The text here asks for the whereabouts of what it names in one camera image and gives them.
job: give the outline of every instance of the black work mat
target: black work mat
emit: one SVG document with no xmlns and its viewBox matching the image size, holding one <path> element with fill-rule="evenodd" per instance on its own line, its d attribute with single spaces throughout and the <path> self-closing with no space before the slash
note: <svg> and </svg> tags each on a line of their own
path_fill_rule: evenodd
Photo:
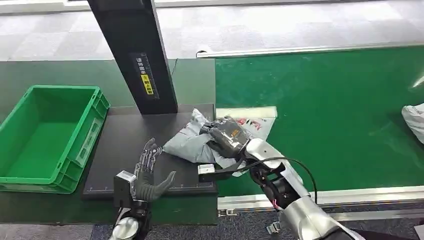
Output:
<svg viewBox="0 0 424 240">
<path fill-rule="evenodd" d="M 111 107 L 95 150 L 85 182 L 83 197 L 113 198 L 113 179 L 122 170 L 134 172 L 145 143 L 156 139 L 163 146 L 190 121 L 193 108 L 213 120 L 213 104 L 180 104 L 176 114 L 141 115 L 137 107 Z M 198 165 L 163 152 L 154 164 L 154 182 L 162 182 L 176 171 L 167 195 L 217 194 L 213 182 L 199 182 Z"/>
</svg>

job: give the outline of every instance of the metal frame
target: metal frame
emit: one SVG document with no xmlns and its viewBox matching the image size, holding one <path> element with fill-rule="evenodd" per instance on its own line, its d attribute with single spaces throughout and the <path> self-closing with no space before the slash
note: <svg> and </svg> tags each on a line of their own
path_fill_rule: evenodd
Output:
<svg viewBox="0 0 424 240">
<path fill-rule="evenodd" d="M 255 49 L 255 50 L 237 50 L 237 51 L 213 51 L 200 52 L 196 55 L 200 59 L 208 58 L 235 58 L 235 57 L 253 57 L 265 55 L 281 55 L 281 54 L 302 54 L 302 53 L 326 53 L 326 52 L 346 52 L 362 49 L 383 49 L 383 48 L 400 48 L 424 46 L 424 42 L 396 42 L 396 43 L 372 43 L 361 45 L 345 45 L 345 46 L 312 46 L 312 47 L 290 47 L 290 48 L 271 48 L 271 49 Z"/>
<path fill-rule="evenodd" d="M 302 4 L 320 3 L 337 0 L 156 0 L 157 8 L 200 7 L 200 6 L 237 6 L 263 4 Z M 0 14 L 10 13 L 51 13 L 67 11 L 89 11 L 87 1 L 76 0 L 1 0 Z"/>
<path fill-rule="evenodd" d="M 424 42 L 380 43 L 337 47 L 294 47 L 258 49 L 249 51 L 218 51 L 198 53 L 197 58 L 233 58 L 281 54 L 325 53 L 354 51 L 362 49 L 382 49 L 424 46 Z M 418 203 L 424 200 L 423 186 L 381 187 L 351 190 L 319 191 L 318 204 L 321 207 L 347 207 L 378 204 Z M 234 210 L 235 212 L 274 211 L 273 206 L 264 194 L 245 196 L 226 196 L 218 198 L 218 210 Z M 424 218 L 424 209 L 382 210 L 365 212 L 331 213 L 338 221 L 391 219 L 391 218 Z"/>
<path fill-rule="evenodd" d="M 319 191 L 318 205 L 342 207 L 365 204 L 414 203 L 424 199 L 424 186 L 380 187 L 351 190 Z M 218 198 L 218 210 L 274 210 L 265 194 Z"/>
</svg>

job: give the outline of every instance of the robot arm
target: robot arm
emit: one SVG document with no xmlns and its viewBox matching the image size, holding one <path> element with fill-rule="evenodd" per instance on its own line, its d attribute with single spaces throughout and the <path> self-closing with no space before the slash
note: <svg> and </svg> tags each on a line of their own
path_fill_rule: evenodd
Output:
<svg viewBox="0 0 424 240">
<path fill-rule="evenodd" d="M 150 139 L 144 146 L 134 174 L 125 170 L 113 179 L 113 202 L 119 215 L 109 240 L 143 240 L 151 230 L 151 203 L 172 185 L 175 171 L 159 185 L 153 185 L 153 167 L 162 148 Z"/>
<path fill-rule="evenodd" d="M 301 240 L 363 239 L 325 213 L 312 199 L 298 173 L 278 150 L 260 138 L 249 139 L 231 117 L 207 124 L 201 133 L 213 137 L 209 146 L 226 158 L 236 158 L 235 165 L 215 169 L 213 164 L 200 165 L 200 181 L 213 181 L 231 176 L 235 171 L 249 170 L 252 180 L 263 190 L 273 207 L 291 225 Z M 247 166 L 237 169 L 242 161 Z"/>
</svg>

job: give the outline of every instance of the black cable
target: black cable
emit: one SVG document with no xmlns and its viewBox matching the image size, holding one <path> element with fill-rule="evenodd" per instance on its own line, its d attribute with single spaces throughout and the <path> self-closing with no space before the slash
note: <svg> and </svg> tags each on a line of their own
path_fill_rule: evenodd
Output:
<svg viewBox="0 0 424 240">
<path fill-rule="evenodd" d="M 175 71 L 175 68 L 177 66 L 177 62 L 178 62 L 178 58 L 175 59 L 175 63 L 173 64 L 173 68 L 172 68 L 172 72 L 171 72 L 171 77 L 172 77 L 172 75 L 174 75 L 174 71 Z"/>
<path fill-rule="evenodd" d="M 317 184 L 315 183 L 314 176 L 312 176 L 311 171 L 302 162 L 300 162 L 300 161 L 298 161 L 296 159 L 287 158 L 287 157 L 284 157 L 284 156 L 269 157 L 269 158 L 266 158 L 266 159 L 263 159 L 263 160 L 260 160 L 260 161 L 256 161 L 256 162 L 254 162 L 252 164 L 249 164 L 249 165 L 247 165 L 245 167 L 242 167 L 240 169 L 237 169 L 235 172 L 244 172 L 244 171 L 250 169 L 251 167 L 254 167 L 256 165 L 259 165 L 259 164 L 261 164 L 263 162 L 267 162 L 267 161 L 271 161 L 271 160 L 282 160 L 282 159 L 295 162 L 295 163 L 299 164 L 303 169 L 306 170 L 307 174 L 310 177 L 310 180 L 312 181 L 313 193 L 315 195 L 314 196 L 315 204 L 318 204 L 318 195 L 317 195 L 318 191 L 317 191 Z"/>
</svg>

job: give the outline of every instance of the package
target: package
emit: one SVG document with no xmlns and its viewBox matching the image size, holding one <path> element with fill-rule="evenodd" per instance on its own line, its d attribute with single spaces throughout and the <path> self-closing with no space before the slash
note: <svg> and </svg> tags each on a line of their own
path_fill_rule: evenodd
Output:
<svg viewBox="0 0 424 240">
<path fill-rule="evenodd" d="M 404 106 L 402 116 L 418 140 L 424 144 L 424 103 L 417 106 Z"/>
<path fill-rule="evenodd" d="M 265 139 L 271 131 L 271 127 L 274 123 L 275 117 L 267 118 L 245 118 L 236 117 L 234 118 L 240 126 L 246 130 L 251 138 Z M 234 158 L 224 158 L 217 151 L 211 149 L 206 143 L 212 140 L 209 134 L 199 135 L 200 129 L 205 123 L 210 122 L 203 116 L 203 114 L 193 109 L 191 114 L 191 120 L 187 125 L 181 129 L 173 138 L 171 138 L 163 146 L 163 151 L 178 156 L 182 159 L 190 161 L 192 163 L 217 163 L 223 169 L 227 168 L 236 163 Z M 245 162 L 242 162 L 238 167 L 243 168 L 246 166 Z M 239 177 L 243 173 L 235 172 L 233 176 Z"/>
</svg>

